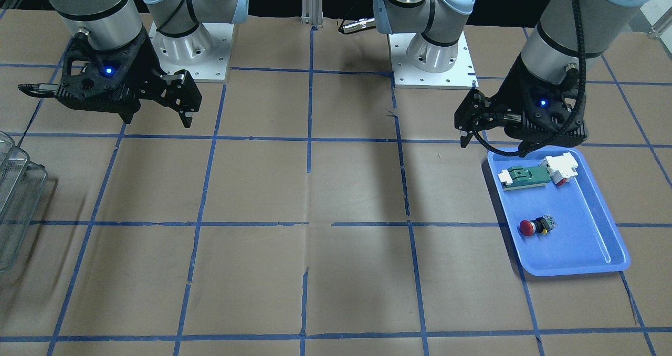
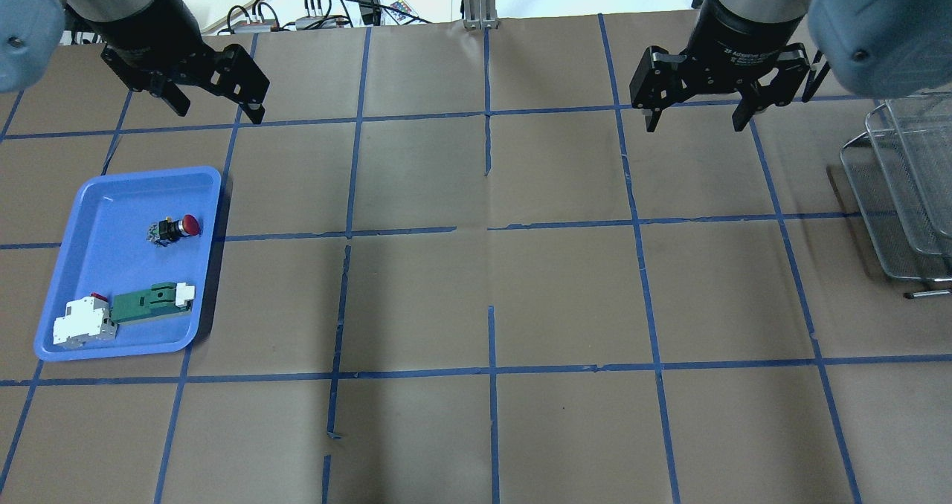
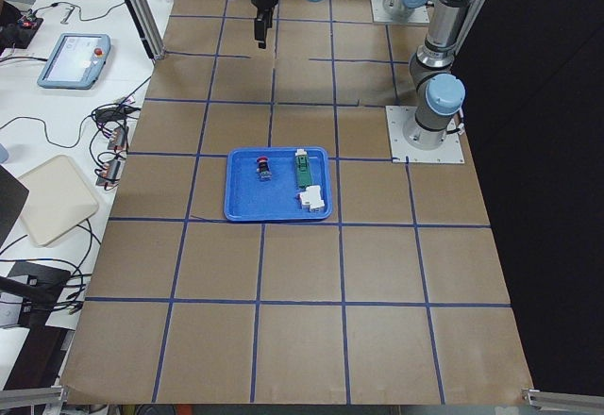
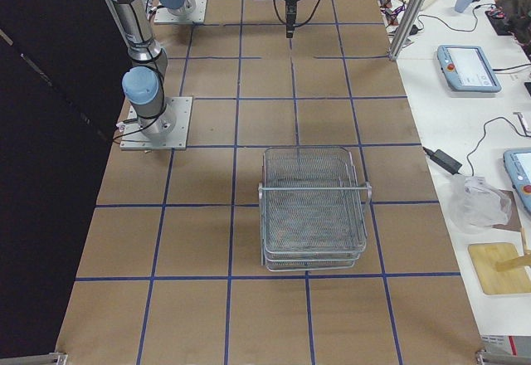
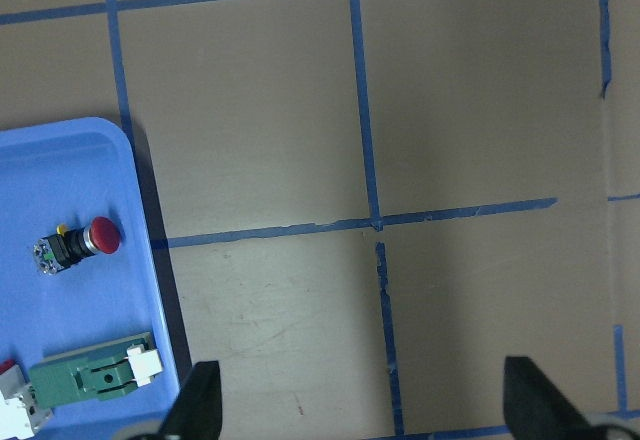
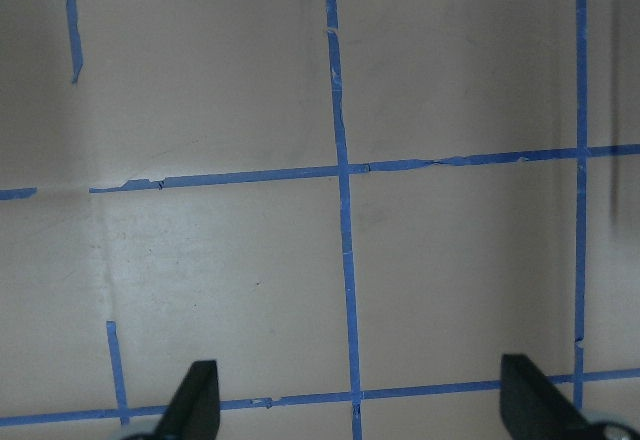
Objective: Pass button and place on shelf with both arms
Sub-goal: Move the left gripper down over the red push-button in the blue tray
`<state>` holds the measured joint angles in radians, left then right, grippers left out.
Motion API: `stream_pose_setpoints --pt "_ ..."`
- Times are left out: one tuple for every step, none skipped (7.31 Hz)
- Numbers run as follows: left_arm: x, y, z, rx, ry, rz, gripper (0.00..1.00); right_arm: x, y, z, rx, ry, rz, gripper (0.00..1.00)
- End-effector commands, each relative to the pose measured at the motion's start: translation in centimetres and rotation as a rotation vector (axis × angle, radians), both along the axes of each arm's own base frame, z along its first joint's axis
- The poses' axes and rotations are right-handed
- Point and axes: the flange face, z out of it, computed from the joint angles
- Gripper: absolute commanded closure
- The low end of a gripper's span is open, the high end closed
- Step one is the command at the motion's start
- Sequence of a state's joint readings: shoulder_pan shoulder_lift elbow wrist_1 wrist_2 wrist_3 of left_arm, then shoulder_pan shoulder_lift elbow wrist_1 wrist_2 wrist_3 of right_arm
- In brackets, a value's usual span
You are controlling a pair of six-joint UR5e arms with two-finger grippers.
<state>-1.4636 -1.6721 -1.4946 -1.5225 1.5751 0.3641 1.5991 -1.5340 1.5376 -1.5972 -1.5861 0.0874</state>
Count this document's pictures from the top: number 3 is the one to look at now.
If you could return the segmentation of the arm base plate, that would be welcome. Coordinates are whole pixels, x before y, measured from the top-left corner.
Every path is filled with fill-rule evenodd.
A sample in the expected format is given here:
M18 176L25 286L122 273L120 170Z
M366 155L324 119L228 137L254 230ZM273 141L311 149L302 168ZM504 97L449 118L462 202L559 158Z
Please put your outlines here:
M408 26L429 24L430 0L371 0L373 22Z
M415 118L416 107L387 106L386 118L393 163L463 164L461 138L451 119L444 130L428 131Z

